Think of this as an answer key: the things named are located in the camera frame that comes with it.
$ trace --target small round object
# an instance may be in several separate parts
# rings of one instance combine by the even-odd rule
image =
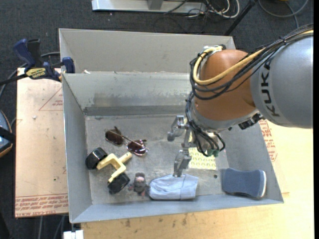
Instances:
[[[171,133],[171,132],[168,132],[168,133],[167,133],[167,140],[168,140],[168,141],[174,141],[174,140],[175,140],[174,134]]]
[[[95,169],[98,163],[106,158],[108,154],[102,148],[96,148],[85,159],[85,164],[88,169]]]
[[[111,183],[108,184],[110,193],[115,194],[120,192],[129,182],[129,177],[125,173],[121,173]]]

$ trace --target metal stand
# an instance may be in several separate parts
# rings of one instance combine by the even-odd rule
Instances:
[[[92,0],[93,11],[145,11],[145,12],[167,12],[182,1],[165,0]],[[174,13],[188,13],[193,9],[201,9],[200,2],[186,2]]]

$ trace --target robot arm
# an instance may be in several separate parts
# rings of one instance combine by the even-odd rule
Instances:
[[[205,47],[191,61],[185,128],[199,152],[217,156],[225,147],[219,132],[235,125],[246,129],[260,119],[312,128],[313,35],[313,24],[306,25],[249,54]],[[175,166],[174,173],[184,168]]]

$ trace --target clamp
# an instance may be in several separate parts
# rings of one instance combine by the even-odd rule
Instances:
[[[107,165],[111,164],[115,168],[115,172],[108,179],[108,188],[111,194],[120,192],[129,182],[130,179],[126,175],[127,161],[132,158],[130,152],[125,153],[122,157],[118,158],[113,153],[107,154],[102,148],[96,148],[92,151],[85,160],[88,169],[101,170]]]
[[[14,47],[13,51],[19,59],[26,63],[24,69],[24,74],[19,76],[20,78],[29,77],[31,79],[51,79],[54,81],[61,81],[61,74],[58,73],[50,63],[42,60],[40,55],[40,40],[34,39],[27,41],[27,39],[22,39],[18,41]],[[75,66],[72,58],[64,57],[62,62],[59,63],[60,66],[64,66],[62,72],[75,73]]]

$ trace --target gray carpet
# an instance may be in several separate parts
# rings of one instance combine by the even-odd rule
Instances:
[[[239,0],[241,8],[249,1]],[[299,10],[305,1],[290,0],[287,5],[279,0],[260,0],[265,8],[278,15],[291,14],[291,9]],[[314,0],[308,0],[296,18],[270,15],[256,4],[231,35],[238,49],[249,52],[294,30],[296,20],[299,26],[313,23]],[[91,0],[0,0],[0,81],[23,64],[12,50],[17,41],[39,38],[42,53],[59,51],[59,28],[223,35],[232,23],[233,20],[216,15],[187,18],[149,12],[93,12]],[[15,118],[16,83],[7,85],[0,109],[9,121]],[[14,218],[14,160],[14,148],[0,159],[0,239],[8,235],[15,239],[37,238],[40,218]],[[71,228],[67,220],[64,219],[64,230]],[[59,215],[44,217],[41,238],[53,238],[60,221]]]

